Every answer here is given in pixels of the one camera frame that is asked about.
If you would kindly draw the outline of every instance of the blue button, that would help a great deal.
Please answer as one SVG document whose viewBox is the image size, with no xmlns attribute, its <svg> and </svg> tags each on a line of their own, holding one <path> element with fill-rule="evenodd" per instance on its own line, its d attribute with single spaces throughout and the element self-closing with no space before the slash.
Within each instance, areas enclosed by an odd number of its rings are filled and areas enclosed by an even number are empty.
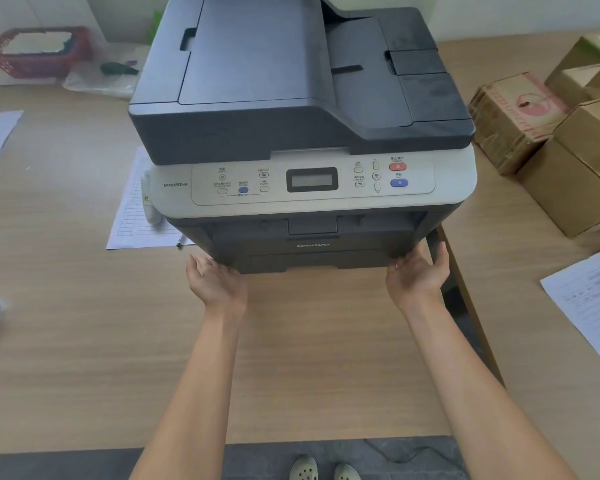
<svg viewBox="0 0 600 480">
<path fill-rule="evenodd" d="M 391 181 L 392 187 L 406 187 L 409 184 L 409 181 L 406 178 L 394 178 Z"/>
</svg>

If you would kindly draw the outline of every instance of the hand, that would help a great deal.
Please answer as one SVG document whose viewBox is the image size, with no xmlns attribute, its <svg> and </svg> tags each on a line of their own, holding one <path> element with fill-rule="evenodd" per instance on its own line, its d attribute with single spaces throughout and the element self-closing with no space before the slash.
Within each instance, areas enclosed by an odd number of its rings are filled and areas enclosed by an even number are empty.
<svg viewBox="0 0 600 480">
<path fill-rule="evenodd" d="M 235 269 L 207 256 L 189 256 L 189 288 L 202 300 L 208 313 L 240 320 L 247 310 L 247 281 Z"/>
<path fill-rule="evenodd" d="M 421 241 L 404 258 L 389 265 L 386 270 L 386 289 L 389 297 L 403 314 L 414 306 L 433 301 L 440 302 L 440 287 L 449 277 L 447 245 L 440 242 L 436 263 L 425 258 L 426 243 Z"/>
</svg>

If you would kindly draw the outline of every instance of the printer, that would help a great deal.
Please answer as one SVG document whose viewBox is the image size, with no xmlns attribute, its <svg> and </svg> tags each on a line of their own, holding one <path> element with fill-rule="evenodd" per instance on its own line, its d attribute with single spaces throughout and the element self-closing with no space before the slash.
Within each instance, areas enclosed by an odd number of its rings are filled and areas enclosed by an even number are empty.
<svg viewBox="0 0 600 480">
<path fill-rule="evenodd" d="M 129 115 L 147 215 L 241 273 L 385 266 L 476 185 L 473 122 L 413 7 L 169 0 Z"/>
</svg>

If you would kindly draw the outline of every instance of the forearm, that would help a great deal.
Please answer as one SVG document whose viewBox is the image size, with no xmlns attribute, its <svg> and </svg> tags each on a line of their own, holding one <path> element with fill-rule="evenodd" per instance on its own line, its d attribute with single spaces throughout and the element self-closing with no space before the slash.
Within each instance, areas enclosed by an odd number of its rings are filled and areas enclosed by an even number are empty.
<svg viewBox="0 0 600 480">
<path fill-rule="evenodd" d="M 439 301 L 404 310 L 474 480 L 575 475 L 472 350 Z"/>
<path fill-rule="evenodd" d="M 180 384 L 131 480 L 219 479 L 238 325 L 206 316 Z"/>
</svg>

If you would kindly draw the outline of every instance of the red basket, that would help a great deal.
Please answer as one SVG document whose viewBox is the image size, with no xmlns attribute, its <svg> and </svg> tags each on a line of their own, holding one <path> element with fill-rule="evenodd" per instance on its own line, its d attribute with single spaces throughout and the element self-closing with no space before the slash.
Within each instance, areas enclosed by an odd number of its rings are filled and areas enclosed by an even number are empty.
<svg viewBox="0 0 600 480">
<path fill-rule="evenodd" d="M 70 32 L 71 47 L 61 54 L 3 54 L 2 49 L 17 34 L 34 32 Z M 0 69 L 16 79 L 44 77 L 65 78 L 78 61 L 91 59 L 92 51 L 87 27 L 54 27 L 52 29 L 11 29 L 0 35 Z"/>
</svg>

